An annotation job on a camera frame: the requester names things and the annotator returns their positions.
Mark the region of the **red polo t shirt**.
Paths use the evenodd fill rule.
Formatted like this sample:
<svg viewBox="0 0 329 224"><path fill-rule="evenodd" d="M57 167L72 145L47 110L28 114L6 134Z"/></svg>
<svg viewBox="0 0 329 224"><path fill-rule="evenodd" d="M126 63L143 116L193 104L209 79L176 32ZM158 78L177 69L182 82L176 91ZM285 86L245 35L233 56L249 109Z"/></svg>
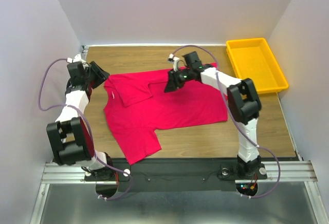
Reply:
<svg viewBox="0 0 329 224"><path fill-rule="evenodd" d="M166 69L113 74L104 83L108 127L130 165L161 150L157 129L226 122L220 92L198 81L165 93Z"/></svg>

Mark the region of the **yellow plastic bin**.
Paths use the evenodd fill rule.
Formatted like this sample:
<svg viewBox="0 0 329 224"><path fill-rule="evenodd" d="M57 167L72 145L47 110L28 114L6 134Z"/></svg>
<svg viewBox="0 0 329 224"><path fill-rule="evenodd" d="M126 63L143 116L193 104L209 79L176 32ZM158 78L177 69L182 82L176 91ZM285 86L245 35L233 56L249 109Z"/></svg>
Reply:
<svg viewBox="0 0 329 224"><path fill-rule="evenodd" d="M278 93L289 88L264 38L228 40L226 50L235 76L252 79L258 94Z"/></svg>

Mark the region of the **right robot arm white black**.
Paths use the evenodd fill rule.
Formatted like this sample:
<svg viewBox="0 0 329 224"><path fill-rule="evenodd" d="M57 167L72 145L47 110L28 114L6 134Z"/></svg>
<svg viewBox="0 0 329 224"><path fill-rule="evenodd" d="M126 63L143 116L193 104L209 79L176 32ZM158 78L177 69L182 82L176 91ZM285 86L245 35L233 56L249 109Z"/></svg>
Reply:
<svg viewBox="0 0 329 224"><path fill-rule="evenodd" d="M257 123L262 105L253 81L249 78L241 80L231 77L210 64L203 64L195 51L183 58L186 67L181 69L178 66L180 59L174 54L169 55L168 61L173 64L173 69L168 72L164 91L176 91L192 80L218 90L239 131L236 173L240 177L254 175L261 165Z"/></svg>

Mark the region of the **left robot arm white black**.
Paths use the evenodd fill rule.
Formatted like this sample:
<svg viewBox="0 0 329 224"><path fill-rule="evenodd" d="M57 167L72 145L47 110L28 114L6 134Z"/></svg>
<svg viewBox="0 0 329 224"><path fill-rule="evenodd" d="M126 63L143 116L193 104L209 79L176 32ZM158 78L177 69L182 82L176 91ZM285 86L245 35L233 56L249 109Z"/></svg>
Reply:
<svg viewBox="0 0 329 224"><path fill-rule="evenodd" d="M53 160L58 165L80 166L86 181L113 180L112 160L95 150L90 125L83 118L93 89L107 80L109 73L94 61L73 59L68 60L67 70L65 103L59 117L46 127Z"/></svg>

